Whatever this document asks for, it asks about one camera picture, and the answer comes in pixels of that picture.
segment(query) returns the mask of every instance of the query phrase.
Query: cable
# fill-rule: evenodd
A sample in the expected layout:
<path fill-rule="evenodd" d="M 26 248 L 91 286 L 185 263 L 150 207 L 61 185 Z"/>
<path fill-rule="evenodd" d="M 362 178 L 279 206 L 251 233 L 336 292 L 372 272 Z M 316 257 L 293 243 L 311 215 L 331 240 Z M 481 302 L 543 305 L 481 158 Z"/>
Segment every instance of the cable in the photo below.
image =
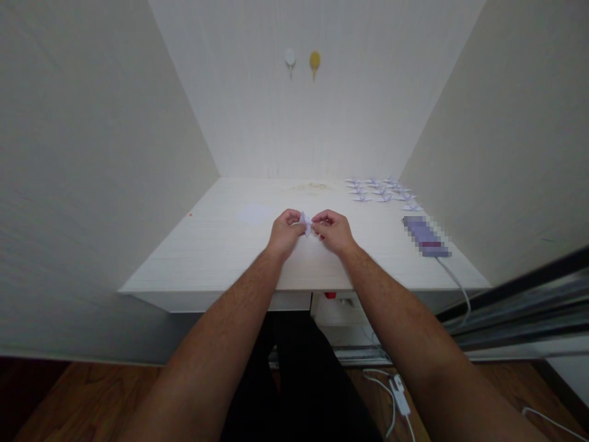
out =
<path fill-rule="evenodd" d="M 389 358 L 387 352 L 385 352 L 384 349 L 382 348 L 382 345 L 381 344 L 377 344 L 376 342 L 374 342 L 374 335 L 376 333 L 374 333 L 374 331 L 373 331 L 371 337 L 369 338 L 368 335 L 366 334 L 366 332 L 364 331 L 364 327 L 362 327 L 361 330 L 362 330 L 362 334 L 366 337 L 366 339 L 368 339 L 372 344 L 374 344 L 374 346 L 376 348 L 378 348 L 380 350 L 380 353 L 381 353 L 381 355 L 384 356 L 384 359 L 386 359 L 390 363 L 393 363 L 393 361 L 391 360 L 391 358 Z"/>
<path fill-rule="evenodd" d="M 446 270 L 446 273 L 448 275 L 450 275 L 450 277 L 452 278 L 452 280 L 454 282 L 456 282 L 456 284 L 458 284 L 458 286 L 460 287 L 460 290 L 462 290 L 462 293 L 464 295 L 464 299 L 466 300 L 466 314 L 464 315 L 464 317 L 462 318 L 462 322 L 460 323 L 459 327 L 462 327 L 464 324 L 466 324 L 466 321 L 468 320 L 468 317 L 471 315 L 471 301 L 468 298 L 468 295 L 466 294 L 466 291 L 464 289 L 464 287 L 462 287 L 462 284 L 460 284 L 460 282 L 458 281 L 458 278 L 452 273 L 452 270 L 450 270 L 446 264 L 444 264 L 443 262 L 440 261 L 440 258 L 436 257 L 436 260 L 440 263 L 440 265 L 444 268 L 444 270 Z"/>
<path fill-rule="evenodd" d="M 411 432 L 411 438 L 413 439 L 413 442 L 415 442 L 415 435 L 413 433 L 413 427 L 411 426 L 411 421 L 409 420 L 409 416 L 405 416 L 405 419 L 407 419 L 407 424 L 409 426 L 409 431 Z"/>
<path fill-rule="evenodd" d="M 382 382 L 380 382 L 376 378 L 371 378 L 370 376 L 368 376 L 366 374 L 367 372 L 381 373 L 381 374 L 387 375 L 388 377 L 390 377 L 390 374 L 388 374 L 386 371 L 376 370 L 375 368 L 365 368 L 364 370 L 362 370 L 362 374 L 364 375 L 364 377 L 366 379 L 368 379 L 369 381 L 372 381 L 372 382 L 376 382 L 378 385 L 383 387 L 387 391 L 387 393 L 389 393 L 391 395 L 391 400 L 393 401 L 393 420 L 391 421 L 391 426 L 388 428 L 387 433 L 385 434 L 385 440 L 386 440 L 391 435 L 391 433 L 393 432 L 393 428 L 395 427 L 395 396 L 393 396 L 393 392 L 391 390 L 389 390 L 385 384 L 383 384 Z"/>
<path fill-rule="evenodd" d="M 566 428 L 566 427 L 563 427 L 561 424 L 557 424 L 557 423 L 556 423 L 555 421 L 553 421 L 551 418 L 549 418 L 548 416 L 545 416 L 545 415 L 543 415 L 542 413 L 540 413 L 539 411 L 536 411 L 535 409 L 532 409 L 532 408 L 530 408 L 530 407 L 524 407 L 524 408 L 522 409 L 522 415 L 524 415 L 524 416 L 525 416 L 525 415 L 526 415 L 526 413 L 527 413 L 528 411 L 531 411 L 532 413 L 536 413 L 538 416 L 541 416 L 541 417 L 543 417 L 543 418 L 544 418 L 544 419 L 546 419 L 547 421 L 549 421 L 549 422 L 553 423 L 554 425 L 556 425 L 558 428 L 561 428 L 561 429 L 563 429 L 564 431 L 566 431 L 566 432 L 568 432 L 568 433 L 572 434 L 573 436 L 576 436 L 576 437 L 578 437 L 578 438 L 579 438 L 579 439 L 581 439 L 582 441 L 589 442 L 589 440 L 585 439 L 583 436 L 579 436 L 578 434 L 576 434 L 576 433 L 573 433 L 573 432 L 572 432 L 572 431 L 570 431 L 568 428 Z"/>

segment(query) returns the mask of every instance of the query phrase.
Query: desk surface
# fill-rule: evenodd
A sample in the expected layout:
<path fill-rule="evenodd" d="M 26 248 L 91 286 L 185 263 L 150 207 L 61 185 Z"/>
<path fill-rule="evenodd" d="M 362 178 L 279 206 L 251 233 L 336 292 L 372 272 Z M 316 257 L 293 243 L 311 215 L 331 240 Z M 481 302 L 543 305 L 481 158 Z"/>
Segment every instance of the desk surface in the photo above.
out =
<path fill-rule="evenodd" d="M 354 238 L 385 271 L 410 290 L 456 289 L 433 258 L 407 234 L 404 203 L 360 203 L 343 181 L 221 178 L 186 214 L 121 288 L 123 293 L 222 292 L 268 242 L 274 219 L 288 207 L 312 217 L 324 209 L 347 216 Z M 454 244 L 443 258 L 467 289 L 490 285 Z M 277 290 L 332 291 L 352 286 L 339 259 L 311 234 L 287 260 Z"/>

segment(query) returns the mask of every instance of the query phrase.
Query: paper sheet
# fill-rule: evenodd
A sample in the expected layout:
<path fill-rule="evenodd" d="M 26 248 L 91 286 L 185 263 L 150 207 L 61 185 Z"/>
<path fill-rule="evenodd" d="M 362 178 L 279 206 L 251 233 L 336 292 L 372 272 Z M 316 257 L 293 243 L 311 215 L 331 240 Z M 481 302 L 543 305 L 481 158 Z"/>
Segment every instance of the paper sheet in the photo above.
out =
<path fill-rule="evenodd" d="M 301 212 L 301 219 L 299 219 L 299 223 L 304 224 L 307 227 L 305 229 L 305 235 L 309 236 L 311 234 L 311 218 L 309 218 L 305 212 Z"/>

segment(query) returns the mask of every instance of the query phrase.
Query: forearm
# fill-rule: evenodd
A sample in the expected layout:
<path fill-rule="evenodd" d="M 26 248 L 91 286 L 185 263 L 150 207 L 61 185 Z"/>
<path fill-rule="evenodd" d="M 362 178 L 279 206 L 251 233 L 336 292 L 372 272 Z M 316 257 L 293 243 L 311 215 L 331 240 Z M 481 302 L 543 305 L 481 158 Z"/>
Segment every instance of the forearm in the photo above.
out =
<path fill-rule="evenodd" d="M 354 247 L 341 259 L 374 331 L 399 370 L 407 372 L 407 382 L 466 361 L 429 309 L 363 249 Z"/>
<path fill-rule="evenodd" d="M 413 293 L 360 247 L 341 259 L 433 440 L 545 440 L 483 378 Z"/>
<path fill-rule="evenodd" d="M 218 439 L 282 265 L 282 257 L 265 250 L 199 319 L 134 416 L 124 440 Z"/>

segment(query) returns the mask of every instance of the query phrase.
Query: finger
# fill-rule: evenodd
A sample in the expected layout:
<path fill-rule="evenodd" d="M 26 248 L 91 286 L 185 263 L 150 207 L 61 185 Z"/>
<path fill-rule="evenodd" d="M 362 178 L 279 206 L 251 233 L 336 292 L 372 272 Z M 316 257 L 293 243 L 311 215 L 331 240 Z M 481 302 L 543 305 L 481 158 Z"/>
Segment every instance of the finger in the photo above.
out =
<path fill-rule="evenodd" d="M 313 223 L 311 229 L 315 230 L 318 234 L 325 236 L 329 230 L 328 226 L 321 225 L 320 223 Z"/>
<path fill-rule="evenodd" d="M 324 210 L 323 212 L 320 212 L 317 215 L 315 215 L 311 221 L 319 222 L 319 221 L 329 220 L 332 223 L 334 223 L 335 221 L 337 221 L 340 218 L 340 216 L 341 215 L 339 213 L 327 209 L 327 210 Z"/>
<path fill-rule="evenodd" d="M 292 224 L 293 222 L 297 222 L 299 219 L 301 219 L 301 213 L 294 209 L 286 209 L 280 214 L 278 219 L 284 221 L 287 224 Z"/>
<path fill-rule="evenodd" d="M 291 229 L 296 231 L 297 236 L 301 236 L 303 233 L 307 231 L 307 226 L 304 224 L 294 224 L 291 226 Z"/>

